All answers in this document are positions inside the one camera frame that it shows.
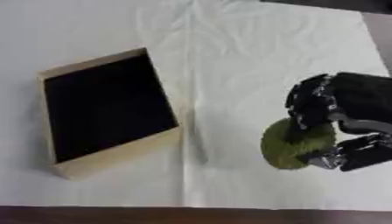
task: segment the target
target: wooden box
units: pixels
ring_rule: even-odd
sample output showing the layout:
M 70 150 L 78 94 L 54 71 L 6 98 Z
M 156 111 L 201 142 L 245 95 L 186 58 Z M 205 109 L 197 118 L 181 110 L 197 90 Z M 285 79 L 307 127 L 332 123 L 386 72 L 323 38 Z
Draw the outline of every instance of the wooden box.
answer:
M 146 49 L 39 75 L 54 166 L 76 178 L 177 146 L 179 124 Z

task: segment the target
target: green disc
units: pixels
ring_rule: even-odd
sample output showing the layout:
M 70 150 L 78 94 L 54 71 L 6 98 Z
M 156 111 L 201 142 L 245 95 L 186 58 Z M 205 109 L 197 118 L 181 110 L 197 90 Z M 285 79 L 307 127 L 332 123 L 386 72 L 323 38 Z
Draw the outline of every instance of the green disc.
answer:
M 307 166 L 296 156 L 335 144 L 335 131 L 331 124 L 313 128 L 300 143 L 287 143 L 284 135 L 290 120 L 282 119 L 269 126 L 262 136 L 262 154 L 267 162 L 277 169 L 294 170 Z

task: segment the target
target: white cloth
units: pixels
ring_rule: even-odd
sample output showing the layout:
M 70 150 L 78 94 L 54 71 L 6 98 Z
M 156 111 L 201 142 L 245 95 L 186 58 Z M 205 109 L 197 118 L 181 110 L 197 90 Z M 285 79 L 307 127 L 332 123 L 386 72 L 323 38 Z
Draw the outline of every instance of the white cloth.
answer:
M 358 12 L 257 1 L 2 1 L 0 31 L 1 205 L 392 208 L 392 164 L 277 171 L 259 149 L 296 82 L 387 74 Z M 76 182 L 52 175 L 37 73 L 139 46 L 171 99 L 195 108 L 184 147 Z

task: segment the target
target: white tablecloth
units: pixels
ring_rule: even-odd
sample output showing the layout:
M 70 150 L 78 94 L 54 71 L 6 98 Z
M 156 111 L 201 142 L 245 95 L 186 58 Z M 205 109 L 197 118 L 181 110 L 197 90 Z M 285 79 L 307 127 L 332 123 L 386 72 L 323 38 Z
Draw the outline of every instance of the white tablecloth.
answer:
M 358 12 L 239 0 L 19 0 L 0 2 L 0 31 L 1 205 L 392 209 L 392 163 L 278 171 L 259 149 L 296 82 L 387 74 Z M 52 175 L 37 73 L 139 46 L 171 99 L 190 109 L 183 147 L 80 181 Z

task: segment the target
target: robotic hand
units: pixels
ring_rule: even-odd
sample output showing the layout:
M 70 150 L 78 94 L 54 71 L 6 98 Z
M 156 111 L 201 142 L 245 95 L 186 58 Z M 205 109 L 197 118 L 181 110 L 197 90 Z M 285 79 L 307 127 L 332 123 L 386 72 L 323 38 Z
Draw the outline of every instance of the robotic hand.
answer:
M 343 172 L 392 160 L 392 79 L 357 73 L 321 74 L 297 84 L 285 107 L 286 141 L 300 142 L 325 123 L 348 134 L 365 135 L 301 155 L 306 164 Z

